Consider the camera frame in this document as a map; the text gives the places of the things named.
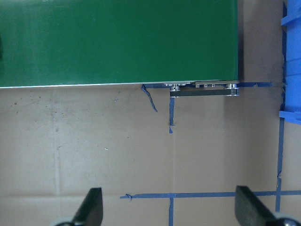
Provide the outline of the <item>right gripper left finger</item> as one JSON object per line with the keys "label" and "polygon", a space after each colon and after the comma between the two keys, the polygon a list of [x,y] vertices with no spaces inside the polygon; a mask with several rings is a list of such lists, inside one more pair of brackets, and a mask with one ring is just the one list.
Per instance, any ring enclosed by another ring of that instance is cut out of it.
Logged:
{"label": "right gripper left finger", "polygon": [[102,188],[91,188],[71,220],[72,226],[100,226],[103,221]]}

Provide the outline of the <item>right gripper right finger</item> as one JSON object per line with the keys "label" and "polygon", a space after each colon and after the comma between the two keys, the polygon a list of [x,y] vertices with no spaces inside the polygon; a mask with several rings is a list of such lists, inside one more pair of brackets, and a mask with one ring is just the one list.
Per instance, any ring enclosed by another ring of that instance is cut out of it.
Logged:
{"label": "right gripper right finger", "polygon": [[247,186],[236,186],[235,217],[241,226],[269,226],[277,220]]}

